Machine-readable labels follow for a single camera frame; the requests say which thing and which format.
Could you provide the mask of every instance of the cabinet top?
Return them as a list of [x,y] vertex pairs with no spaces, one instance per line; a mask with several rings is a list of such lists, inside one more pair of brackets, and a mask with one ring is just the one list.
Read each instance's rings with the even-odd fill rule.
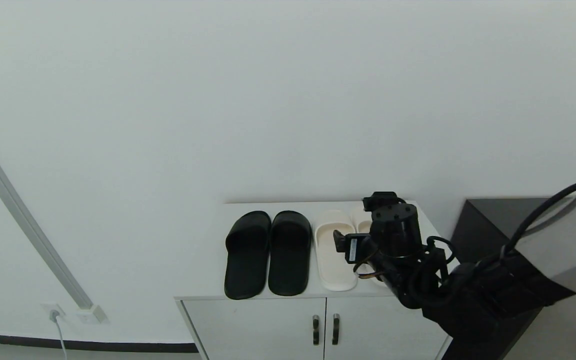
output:
[[[426,238],[438,236],[437,230],[430,223],[426,214],[419,208],[415,201],[408,201],[417,207],[419,229],[425,243]],[[210,228],[207,228],[204,236],[196,241],[188,241],[188,253],[183,256],[185,264],[180,266],[181,272],[178,274],[178,284],[176,285],[176,300],[218,300],[227,299],[224,294],[224,276],[226,275],[226,262],[228,252],[226,251],[226,235],[233,227],[237,219],[247,212],[263,210],[271,219],[283,210],[294,210],[300,212],[309,221],[313,221],[319,214],[326,210],[342,210],[350,216],[352,210],[362,206],[359,201],[353,202],[273,202],[273,203],[227,203],[220,205],[214,214]],[[436,243],[437,246],[446,250],[446,256],[450,255],[450,250],[443,243]],[[452,270],[457,266],[457,260],[448,265]],[[357,286],[349,291],[330,291],[322,286],[317,268],[317,257],[314,246],[310,251],[310,275],[306,290],[295,298],[314,297],[372,297],[372,296],[393,296],[393,293],[386,287],[375,284],[372,280],[359,279]],[[263,291],[252,299],[286,299],[285,296],[276,295],[268,289],[266,283]]]

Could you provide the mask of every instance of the black slipper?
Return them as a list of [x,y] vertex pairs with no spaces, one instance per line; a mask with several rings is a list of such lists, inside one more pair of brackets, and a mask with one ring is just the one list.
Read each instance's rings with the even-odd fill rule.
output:
[[268,288],[278,296],[306,290],[311,264],[311,223],[299,212],[279,212],[270,229]]
[[270,216],[258,210],[240,217],[226,237],[228,264],[223,289],[226,296],[248,299],[266,285]]

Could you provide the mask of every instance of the black baseboard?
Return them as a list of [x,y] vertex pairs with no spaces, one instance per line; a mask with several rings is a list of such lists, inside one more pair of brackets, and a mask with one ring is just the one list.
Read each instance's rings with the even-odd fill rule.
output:
[[[151,343],[151,342],[94,342],[64,340],[68,350],[114,351],[117,353],[199,353],[194,343]],[[0,335],[0,344],[7,346],[43,347],[61,349],[55,339]]]

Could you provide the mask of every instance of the slide sandal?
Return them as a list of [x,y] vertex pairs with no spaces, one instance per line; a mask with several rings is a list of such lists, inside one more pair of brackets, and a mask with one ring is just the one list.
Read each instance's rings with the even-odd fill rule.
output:
[[346,235],[354,233],[348,215],[340,210],[328,210],[317,217],[312,225],[317,253],[317,268],[324,288],[333,292],[345,292],[357,285],[353,265],[348,264],[343,253],[337,252],[333,231]]
[[268,288],[278,296],[306,290],[311,264],[311,223],[299,212],[279,212],[270,228]]
[[240,217],[226,237],[228,263],[223,289],[226,296],[248,299],[266,285],[270,216],[252,211]]
[[[370,212],[364,211],[364,208],[360,206],[354,209],[350,215],[352,216],[352,223],[357,229],[357,233],[370,233],[370,225],[373,223],[373,215]],[[375,270],[372,266],[363,264],[359,266],[357,272],[359,274],[371,274],[375,272]],[[373,277],[372,281],[380,287],[386,288],[386,283],[384,283],[379,276]]]

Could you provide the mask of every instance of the white slipper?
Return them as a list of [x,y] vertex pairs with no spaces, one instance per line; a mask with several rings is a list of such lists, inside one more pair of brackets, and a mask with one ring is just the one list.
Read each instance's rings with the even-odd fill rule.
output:
[[[370,233],[370,225],[373,223],[372,214],[368,211],[364,211],[363,207],[357,207],[352,211],[352,224],[354,228],[357,229],[357,233]],[[375,272],[372,266],[368,264],[363,264],[357,269],[359,274],[370,274]],[[386,288],[386,283],[379,280],[379,278],[373,277],[372,281],[379,285],[380,287]]]
[[345,292],[357,285],[357,276],[353,272],[353,265],[346,262],[343,253],[337,252],[332,235],[334,230],[344,235],[355,232],[348,215],[340,210],[323,212],[312,223],[317,268],[324,288]]

